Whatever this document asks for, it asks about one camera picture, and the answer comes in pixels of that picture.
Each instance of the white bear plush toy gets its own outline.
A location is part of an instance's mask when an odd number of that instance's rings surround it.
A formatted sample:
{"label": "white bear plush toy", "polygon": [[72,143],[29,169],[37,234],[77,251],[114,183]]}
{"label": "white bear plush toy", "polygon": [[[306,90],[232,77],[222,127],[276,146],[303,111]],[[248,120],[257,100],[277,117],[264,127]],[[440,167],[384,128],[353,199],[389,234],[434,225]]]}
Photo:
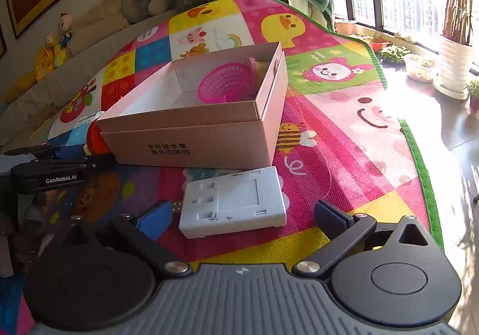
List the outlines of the white bear plush toy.
{"label": "white bear plush toy", "polygon": [[168,9],[170,0],[151,0],[148,4],[148,13],[152,16],[159,15]]}

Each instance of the pink cardboard box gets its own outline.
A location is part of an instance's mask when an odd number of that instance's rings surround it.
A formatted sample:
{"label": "pink cardboard box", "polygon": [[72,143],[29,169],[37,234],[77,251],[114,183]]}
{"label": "pink cardboard box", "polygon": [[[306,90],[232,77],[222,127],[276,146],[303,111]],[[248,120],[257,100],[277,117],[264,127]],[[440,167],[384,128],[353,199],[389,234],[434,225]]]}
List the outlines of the pink cardboard box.
{"label": "pink cardboard box", "polygon": [[[269,68],[256,98],[204,104],[198,86],[210,71],[254,57]],[[220,50],[170,62],[98,119],[119,163],[257,169],[271,166],[288,76],[279,43]]]}

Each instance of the cartoon bee print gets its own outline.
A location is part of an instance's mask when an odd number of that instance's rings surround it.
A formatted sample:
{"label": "cartoon bee print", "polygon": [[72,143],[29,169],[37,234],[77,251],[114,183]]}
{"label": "cartoon bee print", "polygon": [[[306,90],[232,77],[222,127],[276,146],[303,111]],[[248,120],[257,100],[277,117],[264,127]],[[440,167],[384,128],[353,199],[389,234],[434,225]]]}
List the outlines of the cartoon bee print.
{"label": "cartoon bee print", "polygon": [[282,123],[279,127],[276,148],[284,154],[289,154],[298,144],[306,147],[314,147],[317,142],[312,138],[315,136],[316,132],[313,130],[301,132],[296,124]]}

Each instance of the white plastic device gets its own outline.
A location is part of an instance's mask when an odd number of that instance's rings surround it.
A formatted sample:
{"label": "white plastic device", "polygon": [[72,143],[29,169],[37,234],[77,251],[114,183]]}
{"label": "white plastic device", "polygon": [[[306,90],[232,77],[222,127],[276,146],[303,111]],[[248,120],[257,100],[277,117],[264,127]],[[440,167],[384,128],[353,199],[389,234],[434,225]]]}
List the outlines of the white plastic device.
{"label": "white plastic device", "polygon": [[186,185],[180,231],[188,239],[285,225],[275,166]]}

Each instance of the green mat border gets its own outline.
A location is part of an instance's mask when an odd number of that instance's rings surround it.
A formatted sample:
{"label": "green mat border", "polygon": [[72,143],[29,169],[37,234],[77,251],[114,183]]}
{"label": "green mat border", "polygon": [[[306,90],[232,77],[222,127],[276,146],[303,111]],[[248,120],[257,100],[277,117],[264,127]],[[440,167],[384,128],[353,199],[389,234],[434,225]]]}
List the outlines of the green mat border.
{"label": "green mat border", "polygon": [[408,123],[404,119],[399,119],[404,136],[409,144],[409,149],[414,158],[414,164],[418,173],[419,181],[421,181],[422,195],[426,203],[426,211],[429,219],[429,230],[436,241],[436,243],[444,251],[444,241],[442,240],[442,228],[441,221],[439,219],[439,212],[437,210],[436,197],[434,196],[433,186],[431,185],[431,179],[429,178],[429,172],[427,171],[424,160],[422,159],[421,152],[413,137],[413,133],[409,128]]}
{"label": "green mat border", "polygon": [[[384,76],[383,69],[381,65],[379,64],[376,54],[374,53],[370,45],[368,45],[366,42],[362,41],[361,39],[347,37],[346,35],[341,35],[336,32],[332,32],[328,30],[327,28],[320,25],[317,21],[310,18],[308,15],[304,14],[300,10],[297,10],[296,8],[293,8],[291,5],[282,2],[281,0],[273,0],[273,1],[276,1],[279,4],[283,4],[287,6],[288,8],[294,10],[295,12],[299,13],[300,15],[308,19],[310,22],[312,22],[315,26],[322,29],[324,32],[332,34],[336,37],[345,38],[347,40],[352,40],[354,42],[358,42],[362,44],[366,48],[367,52],[369,53],[369,56],[371,57],[371,60],[373,61],[374,67],[376,68],[376,71],[378,72],[379,79],[381,80],[384,90],[387,90],[387,80],[386,80],[386,77]],[[399,123],[401,124],[402,130],[406,137],[406,141],[408,142],[409,149],[411,150],[411,154],[413,155],[414,164],[416,165],[416,171],[418,173],[419,181],[421,182],[422,195],[426,203],[426,212],[429,219],[430,233],[432,237],[434,238],[434,240],[436,241],[436,243],[444,251],[444,240],[442,239],[441,222],[439,220],[439,212],[437,210],[436,197],[434,196],[433,187],[431,185],[431,179],[429,178],[429,172],[427,171],[426,165],[421,156],[421,152],[419,151],[419,147],[416,143],[416,140],[413,137],[413,133],[411,132],[408,123],[404,119],[400,119]]]}

